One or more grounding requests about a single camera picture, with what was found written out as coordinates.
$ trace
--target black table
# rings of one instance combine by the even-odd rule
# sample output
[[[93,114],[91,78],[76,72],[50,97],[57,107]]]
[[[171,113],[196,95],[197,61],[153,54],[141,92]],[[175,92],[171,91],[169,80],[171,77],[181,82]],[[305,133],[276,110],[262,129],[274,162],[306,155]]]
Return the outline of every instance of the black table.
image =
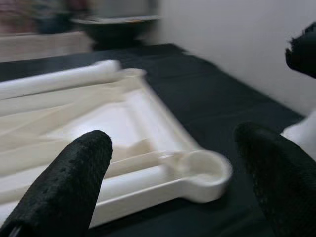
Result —
[[[233,131],[237,124],[253,121],[281,132],[301,117],[217,66],[166,44],[0,63],[0,81],[86,66],[105,59],[118,59],[124,68],[147,70],[147,82],[162,101],[202,147],[228,157],[234,176],[227,193],[219,200],[196,204],[178,198],[92,229],[89,236],[274,236],[238,157]]]

